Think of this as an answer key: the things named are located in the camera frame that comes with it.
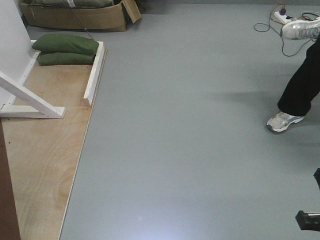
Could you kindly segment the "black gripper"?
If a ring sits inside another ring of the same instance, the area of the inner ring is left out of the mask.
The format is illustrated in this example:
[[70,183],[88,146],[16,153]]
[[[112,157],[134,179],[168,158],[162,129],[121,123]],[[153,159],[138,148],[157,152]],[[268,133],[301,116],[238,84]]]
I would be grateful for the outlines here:
[[302,231],[320,231],[320,213],[298,211],[295,220]]

